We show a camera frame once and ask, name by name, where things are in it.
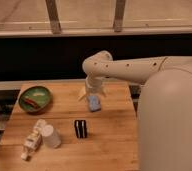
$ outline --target wooden table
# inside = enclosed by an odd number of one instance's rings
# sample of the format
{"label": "wooden table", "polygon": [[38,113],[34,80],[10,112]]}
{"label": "wooden table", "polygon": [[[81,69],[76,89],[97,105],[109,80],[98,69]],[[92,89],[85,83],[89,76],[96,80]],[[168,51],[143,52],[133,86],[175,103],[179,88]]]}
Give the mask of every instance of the wooden table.
{"label": "wooden table", "polygon": [[[25,84],[21,92],[36,84]],[[0,171],[136,171],[137,122],[125,82],[106,82],[102,110],[90,113],[87,101],[78,101],[83,82],[39,84],[49,88],[53,102],[41,115],[26,114],[16,102],[0,142]],[[40,118],[60,133],[57,149],[41,145],[30,161],[20,156],[22,145]],[[77,139],[74,120],[87,121],[89,136]]]}

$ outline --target white cup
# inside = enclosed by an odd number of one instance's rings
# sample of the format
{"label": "white cup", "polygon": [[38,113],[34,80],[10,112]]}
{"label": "white cup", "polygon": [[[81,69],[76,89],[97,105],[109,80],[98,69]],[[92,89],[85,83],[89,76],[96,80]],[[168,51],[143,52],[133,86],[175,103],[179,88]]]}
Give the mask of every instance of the white cup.
{"label": "white cup", "polygon": [[45,125],[42,127],[41,135],[47,147],[57,148],[61,144],[60,136],[52,125]]}

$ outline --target black wall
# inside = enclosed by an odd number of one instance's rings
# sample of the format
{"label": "black wall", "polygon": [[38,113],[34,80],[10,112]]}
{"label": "black wall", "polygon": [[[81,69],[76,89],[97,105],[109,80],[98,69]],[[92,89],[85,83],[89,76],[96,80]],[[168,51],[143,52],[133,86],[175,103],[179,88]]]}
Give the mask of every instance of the black wall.
{"label": "black wall", "polygon": [[0,38],[0,81],[84,78],[83,60],[100,50],[115,60],[192,56],[192,34]]}

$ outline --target gray floor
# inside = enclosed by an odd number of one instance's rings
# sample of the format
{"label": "gray floor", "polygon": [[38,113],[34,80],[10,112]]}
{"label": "gray floor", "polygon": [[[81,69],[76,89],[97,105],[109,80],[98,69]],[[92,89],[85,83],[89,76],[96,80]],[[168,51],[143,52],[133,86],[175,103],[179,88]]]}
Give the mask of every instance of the gray floor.
{"label": "gray floor", "polygon": [[[63,28],[111,28],[116,0],[56,0]],[[192,0],[127,0],[124,27],[192,25]],[[49,29],[45,0],[0,0],[0,30]]]}

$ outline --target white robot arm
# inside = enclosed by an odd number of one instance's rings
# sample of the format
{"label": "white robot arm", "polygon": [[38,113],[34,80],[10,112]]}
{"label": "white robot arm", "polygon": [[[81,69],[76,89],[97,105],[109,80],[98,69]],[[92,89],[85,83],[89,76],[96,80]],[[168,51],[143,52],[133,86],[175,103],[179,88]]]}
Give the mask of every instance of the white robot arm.
{"label": "white robot arm", "polygon": [[101,51],[83,62],[82,67],[87,78],[80,99],[90,93],[104,94],[102,82],[105,77],[144,84],[151,75],[160,70],[189,63],[192,63],[192,56],[165,56],[113,61],[109,52]]}
{"label": "white robot arm", "polygon": [[192,56],[113,61],[107,51],[83,62],[85,93],[105,77],[144,84],[138,104],[141,171],[192,170]]}

